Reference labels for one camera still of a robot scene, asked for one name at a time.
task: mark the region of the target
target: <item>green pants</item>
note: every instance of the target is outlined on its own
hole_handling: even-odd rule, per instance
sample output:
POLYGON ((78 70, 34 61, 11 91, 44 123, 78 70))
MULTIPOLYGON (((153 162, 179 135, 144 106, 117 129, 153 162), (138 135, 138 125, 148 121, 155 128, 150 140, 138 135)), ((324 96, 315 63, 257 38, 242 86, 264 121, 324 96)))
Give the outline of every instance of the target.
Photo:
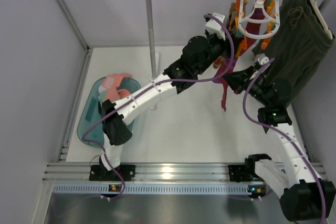
POLYGON ((267 72, 266 84, 275 78, 290 81, 291 102, 314 75, 333 42, 309 0, 283 0, 278 32, 265 50, 261 49, 260 41, 252 51, 255 55, 264 53, 275 59, 267 72))

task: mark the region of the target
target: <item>robotic arm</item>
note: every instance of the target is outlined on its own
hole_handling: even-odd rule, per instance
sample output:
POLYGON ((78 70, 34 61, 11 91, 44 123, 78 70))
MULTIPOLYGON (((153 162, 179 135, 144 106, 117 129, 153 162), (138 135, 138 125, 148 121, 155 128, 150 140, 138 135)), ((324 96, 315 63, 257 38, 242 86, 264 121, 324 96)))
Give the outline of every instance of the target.
MULTIPOLYGON (((224 21, 223 15, 213 15, 222 22, 224 21)), ((230 45, 225 40, 220 26, 214 20, 207 22, 205 34, 206 37, 196 36, 191 38, 183 48, 180 59, 173 62, 150 84, 126 98, 113 103, 106 100, 101 105, 102 117, 113 110, 118 110, 117 113, 103 121, 105 154, 113 167, 120 165, 123 144, 132 137, 127 125, 149 107, 165 98, 183 92, 194 84, 187 81, 169 80, 197 80, 198 75, 202 74, 218 56, 222 55, 228 58, 227 52, 230 50, 230 45)), ((234 42, 235 49, 239 42, 238 39, 234 42)), ((253 66, 243 71, 226 74, 223 78, 234 92, 239 94, 244 90, 246 91, 256 73, 267 62, 267 57, 260 57, 253 66)), ((313 168, 312 171, 308 169, 303 160, 303 157, 306 160, 308 160, 308 157, 303 154, 305 151, 298 143, 285 107, 289 100, 291 86, 286 80, 281 79, 275 80, 270 86, 266 86, 264 80, 265 78, 261 75, 249 91, 250 95, 265 105, 264 108, 258 110, 258 121, 272 125, 286 133, 292 142, 297 145, 302 155, 281 134, 264 128, 265 133, 274 142, 278 150, 285 167, 285 173, 279 170, 268 155, 256 154, 245 160, 249 175, 252 179, 261 178, 275 191, 280 199, 282 211, 290 221, 315 219, 321 216, 321 199, 316 183, 316 179, 318 179, 324 192, 326 216, 328 216, 336 189, 332 182, 322 180, 313 168)), ((102 169, 106 170, 105 173, 111 171, 105 155, 101 155, 99 163, 102 169)))

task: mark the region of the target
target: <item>perforated rail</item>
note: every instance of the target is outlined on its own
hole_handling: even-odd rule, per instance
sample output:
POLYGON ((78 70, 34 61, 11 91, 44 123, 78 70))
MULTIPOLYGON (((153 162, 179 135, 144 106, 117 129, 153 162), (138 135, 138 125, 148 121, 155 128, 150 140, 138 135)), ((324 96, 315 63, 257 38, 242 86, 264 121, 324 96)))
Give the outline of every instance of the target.
MULTIPOLYGON (((117 194, 109 184, 55 184, 58 194, 117 194)), ((160 185, 127 183, 125 194, 166 195, 249 195, 247 185, 160 185)))

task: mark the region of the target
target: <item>metal frame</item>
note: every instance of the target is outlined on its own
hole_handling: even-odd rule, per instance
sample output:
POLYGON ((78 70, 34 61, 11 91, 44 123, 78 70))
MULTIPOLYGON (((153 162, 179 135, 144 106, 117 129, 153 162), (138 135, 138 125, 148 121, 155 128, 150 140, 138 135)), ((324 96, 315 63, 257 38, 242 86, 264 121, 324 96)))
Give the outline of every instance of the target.
MULTIPOLYGON (((79 42, 85 49, 85 59, 81 67, 80 75, 77 80, 77 88, 73 94, 73 100, 71 103, 71 109, 69 112, 66 127, 64 129, 64 135, 62 138, 62 145, 60 147, 59 156, 57 162, 50 163, 46 167, 46 171, 42 181, 42 188, 37 200, 36 210, 34 212, 34 217, 32 223, 44 223, 49 202, 51 199, 51 194, 54 191, 54 187, 60 185, 68 185, 67 190, 72 193, 72 185, 93 185, 94 183, 88 181, 90 167, 89 163, 65 163, 65 158, 67 155, 67 150, 69 147, 70 133, 73 129, 75 123, 75 117, 78 110, 78 105, 82 93, 82 88, 85 82, 86 74, 88 72, 89 62, 92 55, 92 50, 90 49, 88 43, 85 41, 83 35, 81 34, 74 18, 72 17, 69 8, 65 4, 64 0, 56 0, 61 10, 63 11, 69 25, 73 28, 79 42)), ((158 74, 156 72, 155 63, 155 48, 154 48, 154 30, 153 30, 153 12, 152 12, 152 0, 146 0, 146 11, 148 18, 148 29, 149 29, 149 45, 150 45, 150 56, 151 56, 151 67, 152 67, 152 77, 156 77, 158 74)), ((320 9, 323 10, 325 6, 330 2, 330 0, 323 0, 320 9)), ((185 188, 192 188, 197 186, 209 188, 207 191, 210 194, 210 188, 214 186, 217 188, 230 187, 234 188, 245 187, 247 185, 252 185, 253 183, 241 183, 237 187, 236 183, 229 181, 228 168, 229 164, 135 164, 135 177, 134 180, 128 185, 131 188, 145 188, 150 186, 160 186, 162 188, 172 188, 172 186, 184 186, 185 188)), ((314 168, 320 173, 323 179, 327 178, 325 174, 323 165, 320 163, 313 163, 314 168)), ((100 188, 104 188, 106 184, 100 183, 100 188)), ((334 212, 331 213, 330 218, 334 217, 334 212)))

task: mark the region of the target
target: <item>white wall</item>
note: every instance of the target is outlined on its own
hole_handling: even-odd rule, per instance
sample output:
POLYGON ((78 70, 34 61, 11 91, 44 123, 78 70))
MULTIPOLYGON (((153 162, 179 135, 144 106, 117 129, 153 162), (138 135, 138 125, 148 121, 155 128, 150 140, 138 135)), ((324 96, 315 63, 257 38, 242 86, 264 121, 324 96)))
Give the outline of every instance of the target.
MULTIPOLYGON (((332 0, 323 11, 330 28, 336 33, 335 7, 332 0)), ((308 147, 317 161, 323 162, 328 178, 336 183, 336 44, 328 52, 318 71, 295 99, 308 147)))
POLYGON ((28 223, 84 51, 55 0, 0 0, 0 223, 28 223))
MULTIPOLYGON (((147 45, 145 0, 66 0, 90 45, 147 45)), ((185 45, 204 33, 203 15, 227 15, 235 0, 153 0, 157 45, 185 45)))

